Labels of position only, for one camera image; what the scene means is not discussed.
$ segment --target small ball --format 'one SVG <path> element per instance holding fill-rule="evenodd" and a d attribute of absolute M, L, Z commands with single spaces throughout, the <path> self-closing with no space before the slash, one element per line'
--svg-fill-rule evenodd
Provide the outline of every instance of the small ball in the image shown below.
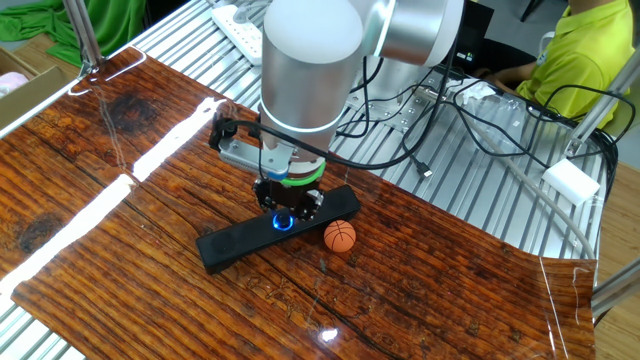
<path fill-rule="evenodd" d="M 332 251 L 348 251 L 356 243 L 356 231 L 344 220 L 334 221 L 324 231 L 324 243 Z"/>

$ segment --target wood grain surface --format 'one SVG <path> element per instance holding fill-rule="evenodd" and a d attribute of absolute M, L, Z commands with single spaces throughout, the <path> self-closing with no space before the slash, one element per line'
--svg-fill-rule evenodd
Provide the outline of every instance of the wood grain surface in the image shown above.
<path fill-rule="evenodd" d="M 129 48 L 1 140 L 0 275 L 133 177 L 132 164 L 207 96 L 220 98 Z M 347 182 L 362 203 L 352 250 L 332 253 L 318 231 L 207 275 L 195 239 L 260 213 L 255 176 L 222 163 L 209 130 L 17 286 L 14 301 L 91 359 L 595 357 L 595 262 L 528 255 L 340 166 L 322 187 Z"/>
<path fill-rule="evenodd" d="M 618 164 L 602 219 L 598 282 L 640 257 L 640 171 Z M 597 358 L 636 360 L 640 354 L 640 293 L 611 309 L 596 327 Z"/>

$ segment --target green cloth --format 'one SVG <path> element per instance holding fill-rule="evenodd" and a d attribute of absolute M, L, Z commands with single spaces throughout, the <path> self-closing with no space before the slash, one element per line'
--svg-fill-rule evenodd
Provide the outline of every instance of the green cloth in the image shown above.
<path fill-rule="evenodd" d="M 85 4 L 105 56 L 142 31 L 145 0 L 85 0 Z M 78 42 L 62 0 L 43 0 L 0 11 L 0 41 L 26 40 L 42 33 L 57 42 L 48 54 L 80 67 Z"/>

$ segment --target yellow shirt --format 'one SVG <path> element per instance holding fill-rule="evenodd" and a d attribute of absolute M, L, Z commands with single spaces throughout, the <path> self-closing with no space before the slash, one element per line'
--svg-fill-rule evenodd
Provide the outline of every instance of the yellow shirt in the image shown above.
<path fill-rule="evenodd" d="M 545 105 L 562 85 L 583 85 L 606 90 L 633 54 L 633 15 L 628 0 L 614 0 L 578 15 L 567 8 L 556 26 L 556 35 L 540 55 L 531 80 L 517 92 Z M 586 113 L 599 95 L 587 90 L 563 89 L 549 108 L 571 118 Z M 598 126 L 613 117 L 613 110 Z"/>

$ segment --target green ring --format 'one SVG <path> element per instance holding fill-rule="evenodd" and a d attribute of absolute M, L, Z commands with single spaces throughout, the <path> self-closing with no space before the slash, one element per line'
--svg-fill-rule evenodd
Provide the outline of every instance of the green ring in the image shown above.
<path fill-rule="evenodd" d="M 306 177 L 304 179 L 284 179 L 280 181 L 280 183 L 284 186 L 304 186 L 307 184 L 311 184 L 316 181 L 322 174 L 324 173 L 324 168 L 327 167 L 327 162 L 323 162 L 322 165 L 316 170 L 313 175 Z"/>

